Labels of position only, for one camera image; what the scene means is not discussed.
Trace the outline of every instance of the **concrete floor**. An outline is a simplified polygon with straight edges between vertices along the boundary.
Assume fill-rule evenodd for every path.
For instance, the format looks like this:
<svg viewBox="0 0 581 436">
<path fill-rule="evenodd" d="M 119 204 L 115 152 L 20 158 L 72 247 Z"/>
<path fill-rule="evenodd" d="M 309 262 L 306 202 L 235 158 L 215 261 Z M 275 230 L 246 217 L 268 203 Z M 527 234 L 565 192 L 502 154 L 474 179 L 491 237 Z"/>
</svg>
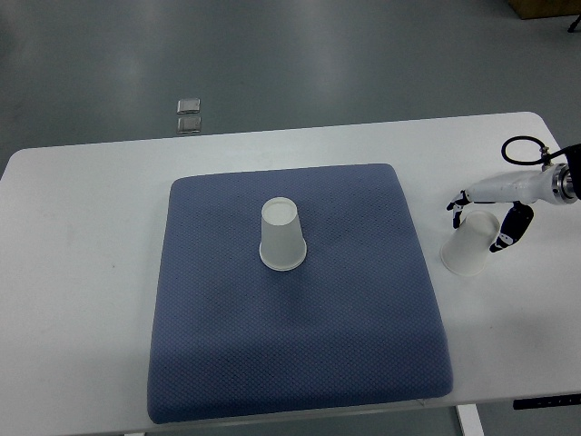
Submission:
<svg viewBox="0 0 581 436">
<path fill-rule="evenodd" d="M 531 111 L 580 143 L 573 20 L 505 0 L 2 0 L 0 173 L 22 148 L 175 136 L 189 96 L 202 134 Z M 579 406 L 479 410 L 487 436 L 581 434 Z M 245 434 L 459 432 L 448 409 L 277 425 Z"/>
</svg>

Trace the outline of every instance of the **white table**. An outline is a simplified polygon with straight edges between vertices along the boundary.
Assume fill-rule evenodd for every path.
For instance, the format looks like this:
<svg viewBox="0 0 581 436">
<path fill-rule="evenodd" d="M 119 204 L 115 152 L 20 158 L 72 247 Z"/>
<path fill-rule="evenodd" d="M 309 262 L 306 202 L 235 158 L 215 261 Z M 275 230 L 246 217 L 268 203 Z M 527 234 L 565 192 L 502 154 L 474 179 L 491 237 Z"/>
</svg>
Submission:
<svg viewBox="0 0 581 436">
<path fill-rule="evenodd" d="M 364 163 L 395 168 L 448 334 L 454 390 L 425 403 L 346 412 L 581 391 L 581 203 L 537 203 L 526 237 L 491 255 L 477 277 L 452 274 L 438 255 L 452 232 L 446 205 L 481 178 L 518 170 L 499 152 L 517 134 L 557 149 L 543 121 L 522 113 L 15 154 L 0 181 L 2 433 L 188 425 L 152 424 L 146 381 L 168 192 L 175 179 L 206 173 Z M 527 157 L 535 157 L 530 148 Z M 468 209 L 476 208 L 502 220 L 508 205 Z M 337 412 L 345 410 L 267 419 Z"/>
</svg>

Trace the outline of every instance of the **black cable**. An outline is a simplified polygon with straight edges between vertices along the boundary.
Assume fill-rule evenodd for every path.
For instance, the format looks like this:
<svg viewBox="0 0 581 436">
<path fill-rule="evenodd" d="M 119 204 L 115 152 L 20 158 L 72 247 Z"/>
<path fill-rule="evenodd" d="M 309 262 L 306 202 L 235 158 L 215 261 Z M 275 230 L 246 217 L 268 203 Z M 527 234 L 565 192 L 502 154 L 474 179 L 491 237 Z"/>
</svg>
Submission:
<svg viewBox="0 0 581 436">
<path fill-rule="evenodd" d="M 513 136 L 512 138 L 508 139 L 504 144 L 502 144 L 502 148 L 500 149 L 500 153 L 502 154 L 502 158 L 509 162 L 510 164 L 514 164 L 514 165 L 523 165 L 523 166 L 529 166 L 529 165 L 539 165 L 539 164 L 545 164 L 548 161 L 550 161 L 551 159 L 553 159 L 554 157 L 560 156 L 561 154 L 565 154 L 567 152 L 567 148 L 562 148 L 561 150 L 559 150 L 558 152 L 554 152 L 552 154 L 547 154 L 544 155 L 543 157 L 541 157 L 540 159 L 537 159 L 536 161 L 517 161 L 516 159 L 512 159 L 511 157 L 508 157 L 507 155 L 507 147 L 509 144 L 515 142 L 515 141 L 531 141 L 535 144 L 538 144 L 541 148 L 545 148 L 545 144 L 540 140 L 537 139 L 533 136 Z"/>
<path fill-rule="evenodd" d="M 579 22 L 581 22 L 581 15 L 577 17 L 577 19 L 569 26 L 569 29 L 567 30 L 570 34 L 572 34 L 573 32 L 575 32 L 575 28 L 577 27 L 577 25 L 579 24 Z"/>
</svg>

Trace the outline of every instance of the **fabric texture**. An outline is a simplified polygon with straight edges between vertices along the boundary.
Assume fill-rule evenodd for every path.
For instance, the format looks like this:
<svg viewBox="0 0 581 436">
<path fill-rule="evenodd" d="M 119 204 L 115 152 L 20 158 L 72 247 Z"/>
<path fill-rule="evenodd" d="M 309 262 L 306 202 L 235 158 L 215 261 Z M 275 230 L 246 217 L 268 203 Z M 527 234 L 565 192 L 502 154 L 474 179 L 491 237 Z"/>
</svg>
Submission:
<svg viewBox="0 0 581 436">
<path fill-rule="evenodd" d="M 297 204 L 307 257 L 259 256 L 261 208 Z M 153 322 L 156 423 L 443 396 L 446 334 L 393 168 L 226 173 L 171 190 Z"/>
</svg>

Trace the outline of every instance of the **cardboard box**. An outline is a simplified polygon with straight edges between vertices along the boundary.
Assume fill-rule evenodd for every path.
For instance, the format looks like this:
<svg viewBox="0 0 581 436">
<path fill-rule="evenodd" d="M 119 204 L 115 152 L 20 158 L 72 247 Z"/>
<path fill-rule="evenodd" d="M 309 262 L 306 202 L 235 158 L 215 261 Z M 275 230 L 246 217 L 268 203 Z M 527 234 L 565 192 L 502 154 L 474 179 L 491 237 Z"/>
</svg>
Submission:
<svg viewBox="0 0 581 436">
<path fill-rule="evenodd" d="M 580 15 L 581 0 L 508 0 L 521 19 Z"/>
</svg>

